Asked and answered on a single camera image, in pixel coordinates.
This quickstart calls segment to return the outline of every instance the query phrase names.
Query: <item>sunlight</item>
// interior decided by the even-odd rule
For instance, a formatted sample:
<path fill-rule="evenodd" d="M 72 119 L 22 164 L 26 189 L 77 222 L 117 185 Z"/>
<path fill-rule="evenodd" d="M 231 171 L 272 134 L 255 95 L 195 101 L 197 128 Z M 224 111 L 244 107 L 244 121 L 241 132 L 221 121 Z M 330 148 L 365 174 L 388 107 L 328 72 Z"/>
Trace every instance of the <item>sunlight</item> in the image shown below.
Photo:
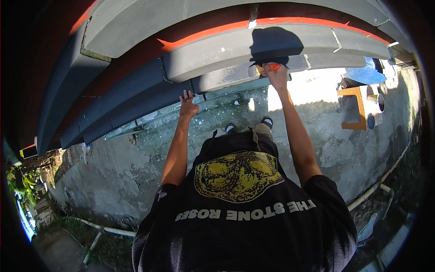
<path fill-rule="evenodd" d="M 255 103 L 254 103 L 254 99 L 252 97 L 249 100 L 248 108 L 249 108 L 249 111 L 255 111 Z"/>
<path fill-rule="evenodd" d="M 287 81 L 287 89 L 295 105 L 317 101 L 338 103 L 336 87 L 344 73 L 344 68 L 291 73 L 292 80 Z M 281 100 L 272 85 L 268 88 L 268 108 L 269 111 L 282 109 Z"/>

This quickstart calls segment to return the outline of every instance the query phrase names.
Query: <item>shoe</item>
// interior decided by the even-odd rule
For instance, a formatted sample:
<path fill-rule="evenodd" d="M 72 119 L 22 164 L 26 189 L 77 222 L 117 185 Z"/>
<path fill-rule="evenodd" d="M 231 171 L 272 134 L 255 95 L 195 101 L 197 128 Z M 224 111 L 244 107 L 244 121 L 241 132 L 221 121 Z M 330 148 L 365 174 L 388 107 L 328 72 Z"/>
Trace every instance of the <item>shoe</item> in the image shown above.
<path fill-rule="evenodd" d="M 272 127 L 273 127 L 272 118 L 270 118 L 269 116 L 265 116 L 261 122 L 263 124 L 267 125 L 272 130 Z"/>
<path fill-rule="evenodd" d="M 235 134 L 238 133 L 238 128 L 235 124 L 233 123 L 229 123 L 227 124 L 227 126 L 225 127 L 225 132 L 230 135 L 230 134 Z"/>

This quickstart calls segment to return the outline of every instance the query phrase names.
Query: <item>ground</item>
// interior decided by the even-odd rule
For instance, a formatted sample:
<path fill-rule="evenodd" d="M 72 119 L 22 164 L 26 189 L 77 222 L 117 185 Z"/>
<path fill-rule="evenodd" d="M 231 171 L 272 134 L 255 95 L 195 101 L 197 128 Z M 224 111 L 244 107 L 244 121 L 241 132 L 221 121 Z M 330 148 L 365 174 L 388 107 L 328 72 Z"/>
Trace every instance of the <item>ground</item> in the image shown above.
<path fill-rule="evenodd" d="M 396 79 L 389 79 L 379 88 L 386 101 L 383 123 L 372 131 L 343 130 L 341 123 L 358 121 L 358 112 L 349 106 L 355 97 L 339 99 L 336 95 L 342 72 L 323 69 L 293 73 L 288 89 L 313 142 L 322 173 L 336 182 L 349 203 L 381 177 L 407 145 L 418 111 L 419 91 L 414 71 L 399 71 Z M 224 89 L 199 105 L 189 128 L 188 171 L 214 130 L 223 134 L 229 122 L 242 128 L 253 127 L 268 115 L 274 120 L 272 134 L 279 161 L 286 175 L 299 184 L 281 103 L 272 87 L 227 93 Z M 127 135 L 98 139 L 87 154 L 87 165 L 83 159 L 74 165 L 63 160 L 67 167 L 59 167 L 68 170 L 50 192 L 58 202 L 67 200 L 73 207 L 118 222 L 120 227 L 137 227 L 148 214 L 161 181 L 177 118 L 175 106 L 172 112 L 148 121 L 144 130 L 136 133 L 136 145 Z"/>

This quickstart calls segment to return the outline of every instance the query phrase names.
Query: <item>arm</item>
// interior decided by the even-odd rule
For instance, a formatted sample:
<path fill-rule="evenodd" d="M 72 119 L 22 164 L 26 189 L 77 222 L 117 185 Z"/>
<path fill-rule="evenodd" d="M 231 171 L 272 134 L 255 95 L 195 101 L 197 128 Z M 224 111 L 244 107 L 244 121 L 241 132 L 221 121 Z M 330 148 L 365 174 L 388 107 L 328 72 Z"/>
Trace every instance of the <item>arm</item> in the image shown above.
<path fill-rule="evenodd" d="M 184 98 L 180 96 L 181 108 L 177 129 L 163 167 L 162 185 L 171 183 L 180 185 L 187 171 L 187 133 L 190 119 L 198 112 L 199 106 L 193 105 L 193 95 L 184 90 Z"/>
<path fill-rule="evenodd" d="M 309 178 L 322 174 L 316 163 L 313 144 L 287 90 L 287 69 L 281 65 L 278 70 L 273 71 L 267 64 L 263 64 L 263 68 L 262 75 L 269 77 L 281 99 L 293 164 L 301 187 L 304 187 Z"/>

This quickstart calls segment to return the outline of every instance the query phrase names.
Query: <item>orange object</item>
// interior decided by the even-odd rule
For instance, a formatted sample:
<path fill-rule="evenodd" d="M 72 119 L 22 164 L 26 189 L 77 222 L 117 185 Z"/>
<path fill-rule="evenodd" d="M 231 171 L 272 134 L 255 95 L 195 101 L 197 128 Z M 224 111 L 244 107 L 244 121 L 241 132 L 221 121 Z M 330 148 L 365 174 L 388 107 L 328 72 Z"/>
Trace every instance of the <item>orange object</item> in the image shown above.
<path fill-rule="evenodd" d="M 279 64 L 271 63 L 271 64 L 269 64 L 269 67 L 270 67 L 272 70 L 276 71 L 276 70 L 278 70 L 279 67 L 281 67 L 281 66 L 280 66 Z"/>
<path fill-rule="evenodd" d="M 271 63 L 271 64 L 269 64 L 269 67 L 270 67 L 272 70 L 276 71 L 276 70 L 278 70 L 279 67 L 281 67 L 281 66 L 280 66 L 279 64 Z M 260 75 L 262 71 L 264 71 L 264 68 L 263 68 L 262 66 L 260 66 L 260 65 L 257 64 L 257 72 L 258 72 L 258 74 Z"/>

